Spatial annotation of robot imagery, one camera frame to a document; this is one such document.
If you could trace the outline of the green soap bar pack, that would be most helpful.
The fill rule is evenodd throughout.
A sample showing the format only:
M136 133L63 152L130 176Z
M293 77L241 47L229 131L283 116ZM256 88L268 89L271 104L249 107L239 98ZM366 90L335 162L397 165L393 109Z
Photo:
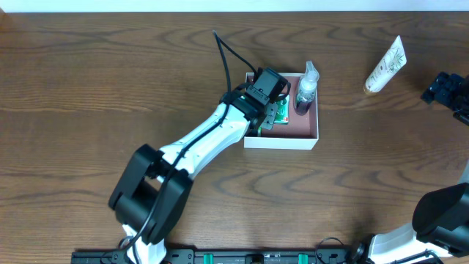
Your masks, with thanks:
M287 125L289 123L289 96L276 102L278 106L276 117L274 119L275 124Z

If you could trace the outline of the clear spray bottle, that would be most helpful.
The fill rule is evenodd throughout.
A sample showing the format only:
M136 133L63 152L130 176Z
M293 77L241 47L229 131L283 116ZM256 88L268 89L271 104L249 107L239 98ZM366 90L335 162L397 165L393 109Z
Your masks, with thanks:
M317 85L320 74L312 61L306 62L306 71L300 78L295 95L295 112L297 115L306 115L312 102L316 98Z

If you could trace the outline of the cream lotion tube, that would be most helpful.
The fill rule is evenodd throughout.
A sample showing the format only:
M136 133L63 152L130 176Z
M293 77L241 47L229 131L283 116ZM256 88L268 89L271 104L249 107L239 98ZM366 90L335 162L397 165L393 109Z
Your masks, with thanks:
M391 47L378 62L363 86L365 93L375 94L380 92L384 86L399 72L407 63L404 46L398 35Z

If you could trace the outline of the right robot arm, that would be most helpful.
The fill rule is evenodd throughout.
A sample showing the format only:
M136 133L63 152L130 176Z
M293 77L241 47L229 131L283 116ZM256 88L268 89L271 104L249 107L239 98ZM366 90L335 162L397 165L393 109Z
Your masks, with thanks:
M441 72L422 94L453 111L468 124L468 77ZM468 169L458 184L425 194L412 222L373 235L351 252L349 263L441 263L444 257L468 255Z

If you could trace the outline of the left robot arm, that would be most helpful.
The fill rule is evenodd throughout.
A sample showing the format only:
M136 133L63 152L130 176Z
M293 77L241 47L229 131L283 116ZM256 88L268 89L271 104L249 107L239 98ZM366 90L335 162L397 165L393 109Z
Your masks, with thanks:
M132 263L160 263L164 240L179 221L195 177L220 152L259 127L278 108L239 91L222 98L201 125L155 150L144 144L132 154L108 206L132 237L122 251Z

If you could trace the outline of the white box pink interior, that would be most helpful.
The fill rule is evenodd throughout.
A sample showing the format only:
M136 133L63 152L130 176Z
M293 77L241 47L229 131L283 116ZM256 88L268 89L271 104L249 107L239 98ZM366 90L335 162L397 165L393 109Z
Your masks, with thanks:
M317 99L311 103L308 112L297 115L295 94L302 73L281 73L291 84L287 124L274 124L271 130L262 129L260 136L245 136L244 148L311 150L319 140Z

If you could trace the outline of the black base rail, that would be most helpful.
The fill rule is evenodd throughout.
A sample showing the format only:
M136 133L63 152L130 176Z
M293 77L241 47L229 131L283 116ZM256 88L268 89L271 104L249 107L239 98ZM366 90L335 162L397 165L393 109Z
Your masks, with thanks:
M164 242L146 245L138 241L127 247L125 238L116 249L78 249L70 262L78 264L165 263L165 264L353 264L370 263L365 246L318 246L313 249L196 249L166 247Z

